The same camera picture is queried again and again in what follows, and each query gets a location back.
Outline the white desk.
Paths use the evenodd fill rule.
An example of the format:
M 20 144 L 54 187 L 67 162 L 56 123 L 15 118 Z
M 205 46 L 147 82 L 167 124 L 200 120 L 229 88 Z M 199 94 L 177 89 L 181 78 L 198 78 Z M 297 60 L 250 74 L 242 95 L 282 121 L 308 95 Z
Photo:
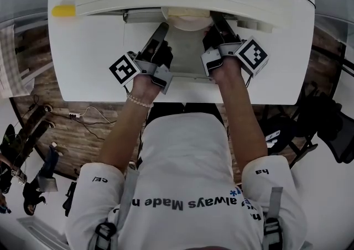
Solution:
M 293 0 L 289 28 L 271 33 L 230 26 L 241 38 L 255 37 L 269 54 L 267 65 L 250 79 L 253 104 L 293 105 L 303 85 L 313 42 L 315 0 Z M 52 60 L 65 101 L 123 102 L 126 91 L 109 67 L 128 51 L 140 51 L 157 23 L 126 23 L 118 15 L 48 16 Z M 205 76 L 201 62 L 202 31 L 169 29 L 174 75 L 159 102 L 221 103 L 218 87 Z

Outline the person's right forearm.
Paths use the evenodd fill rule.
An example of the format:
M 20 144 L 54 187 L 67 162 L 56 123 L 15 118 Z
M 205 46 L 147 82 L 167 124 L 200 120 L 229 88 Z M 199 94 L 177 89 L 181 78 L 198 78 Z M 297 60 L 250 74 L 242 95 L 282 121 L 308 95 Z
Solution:
M 251 161 L 268 155 L 264 134 L 254 114 L 241 63 L 225 58 L 221 67 L 212 71 L 226 110 L 232 148 L 240 172 Z

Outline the black device with white label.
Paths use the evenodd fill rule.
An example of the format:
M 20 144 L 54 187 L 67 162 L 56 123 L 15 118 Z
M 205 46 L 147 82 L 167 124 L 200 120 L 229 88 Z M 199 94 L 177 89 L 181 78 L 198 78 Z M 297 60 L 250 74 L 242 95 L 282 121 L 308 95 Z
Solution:
M 280 135 L 280 130 L 277 130 L 265 137 L 267 148 L 272 148 L 276 144 L 279 135 Z

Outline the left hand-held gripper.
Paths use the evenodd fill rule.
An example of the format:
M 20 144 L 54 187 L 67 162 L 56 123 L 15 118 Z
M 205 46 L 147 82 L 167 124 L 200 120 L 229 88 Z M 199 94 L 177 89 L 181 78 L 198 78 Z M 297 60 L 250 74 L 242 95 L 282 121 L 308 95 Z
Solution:
M 137 75 L 147 75 L 163 94 L 167 93 L 173 78 L 170 71 L 173 55 L 169 52 L 168 42 L 164 40 L 168 30 L 166 22 L 160 23 L 140 52 L 129 51 L 109 67 L 121 86 L 125 86 Z

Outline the person's black trousers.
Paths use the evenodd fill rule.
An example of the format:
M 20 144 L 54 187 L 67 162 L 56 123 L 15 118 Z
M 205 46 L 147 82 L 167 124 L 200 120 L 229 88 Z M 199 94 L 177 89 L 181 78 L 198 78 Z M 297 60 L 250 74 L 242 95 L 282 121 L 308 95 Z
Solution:
M 214 103 L 179 103 L 179 102 L 156 102 L 151 108 L 145 125 L 147 126 L 153 120 L 170 116 L 174 114 L 187 114 L 187 113 L 207 113 L 215 116 L 222 125 L 222 116 Z

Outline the person's white printed t-shirt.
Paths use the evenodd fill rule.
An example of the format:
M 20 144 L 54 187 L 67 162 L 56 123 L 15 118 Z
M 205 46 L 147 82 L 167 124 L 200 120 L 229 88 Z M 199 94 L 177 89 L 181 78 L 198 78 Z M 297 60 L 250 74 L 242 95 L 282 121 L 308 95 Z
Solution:
M 248 163 L 237 188 L 226 130 L 211 114 L 157 118 L 147 125 L 142 142 L 137 183 L 114 249 L 262 250 L 264 219 L 275 187 L 282 188 L 283 250 L 303 246 L 305 215 L 283 156 Z

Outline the white plastic box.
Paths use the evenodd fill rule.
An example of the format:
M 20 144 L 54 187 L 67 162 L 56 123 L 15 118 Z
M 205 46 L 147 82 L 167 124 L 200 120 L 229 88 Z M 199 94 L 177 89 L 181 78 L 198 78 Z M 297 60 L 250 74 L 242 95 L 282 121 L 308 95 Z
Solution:
M 64 230 L 56 230 L 36 217 L 18 218 L 17 222 L 48 250 L 70 250 Z

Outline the black padded chair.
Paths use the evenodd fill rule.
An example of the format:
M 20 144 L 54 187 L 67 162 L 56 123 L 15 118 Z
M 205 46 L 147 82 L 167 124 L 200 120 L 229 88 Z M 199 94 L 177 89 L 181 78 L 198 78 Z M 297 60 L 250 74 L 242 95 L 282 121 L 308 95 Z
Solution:
M 295 120 L 296 113 L 291 117 L 286 114 L 281 105 L 277 105 L 279 113 L 268 118 L 269 105 L 265 105 L 262 118 L 258 121 L 261 130 L 266 137 L 267 135 L 280 130 L 278 141 L 272 148 L 268 148 L 268 155 L 280 154 L 286 147 L 289 147 L 295 154 L 294 159 L 289 164 L 292 168 L 297 162 L 304 158 L 308 153 L 312 152 L 318 147 L 318 144 L 312 143 L 313 136 L 306 135 Z M 304 138 L 305 143 L 299 149 L 295 143 L 294 138 Z

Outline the black mesh office chair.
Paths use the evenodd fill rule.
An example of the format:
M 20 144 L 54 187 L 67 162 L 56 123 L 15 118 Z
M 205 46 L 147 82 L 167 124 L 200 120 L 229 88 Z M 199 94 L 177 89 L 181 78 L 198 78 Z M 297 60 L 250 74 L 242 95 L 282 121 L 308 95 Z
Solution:
M 337 163 L 354 161 L 354 119 L 342 112 L 342 104 L 321 92 L 314 97 L 317 136 L 329 147 Z

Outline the white round plate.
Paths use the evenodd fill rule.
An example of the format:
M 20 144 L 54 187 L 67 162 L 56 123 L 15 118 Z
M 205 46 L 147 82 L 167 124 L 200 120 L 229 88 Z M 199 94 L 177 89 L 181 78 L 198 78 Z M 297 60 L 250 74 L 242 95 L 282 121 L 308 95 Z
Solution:
M 194 32 L 207 28 L 213 22 L 211 14 L 208 18 L 169 17 L 167 14 L 168 8 L 170 7 L 162 7 L 162 14 L 164 18 L 169 24 L 180 30 Z

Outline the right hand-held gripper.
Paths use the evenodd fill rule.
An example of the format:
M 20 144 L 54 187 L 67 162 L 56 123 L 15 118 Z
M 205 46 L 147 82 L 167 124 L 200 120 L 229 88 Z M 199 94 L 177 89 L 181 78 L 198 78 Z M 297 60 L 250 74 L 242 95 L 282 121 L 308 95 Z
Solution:
M 202 40 L 205 52 L 201 55 L 201 61 L 205 74 L 210 76 L 212 70 L 223 65 L 225 58 L 236 58 L 241 62 L 242 69 L 255 77 L 267 64 L 268 53 L 254 37 L 242 40 L 223 15 L 212 15 L 212 19 L 214 26 Z

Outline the person's left forearm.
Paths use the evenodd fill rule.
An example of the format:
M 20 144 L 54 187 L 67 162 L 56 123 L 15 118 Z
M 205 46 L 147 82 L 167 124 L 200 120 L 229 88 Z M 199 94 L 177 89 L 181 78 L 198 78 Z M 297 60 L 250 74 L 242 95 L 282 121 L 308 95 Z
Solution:
M 133 79 L 132 90 L 102 145 L 98 162 L 121 172 L 126 170 L 150 106 L 159 93 L 160 87 L 153 84 L 149 76 L 137 75 Z

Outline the checked tablecloth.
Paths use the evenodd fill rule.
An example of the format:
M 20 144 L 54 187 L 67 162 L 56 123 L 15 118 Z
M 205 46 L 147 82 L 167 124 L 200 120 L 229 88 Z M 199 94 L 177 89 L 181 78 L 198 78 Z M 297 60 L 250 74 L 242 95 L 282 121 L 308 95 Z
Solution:
M 22 83 L 14 44 L 14 25 L 0 30 L 0 97 L 26 96 L 30 93 Z

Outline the yellow banana toy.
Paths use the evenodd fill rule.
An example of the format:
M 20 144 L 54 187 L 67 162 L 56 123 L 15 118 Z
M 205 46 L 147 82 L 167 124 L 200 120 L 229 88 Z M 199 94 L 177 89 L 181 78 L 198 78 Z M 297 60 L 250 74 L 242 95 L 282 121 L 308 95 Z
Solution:
M 76 7 L 74 5 L 59 5 L 51 10 L 53 17 L 75 17 Z

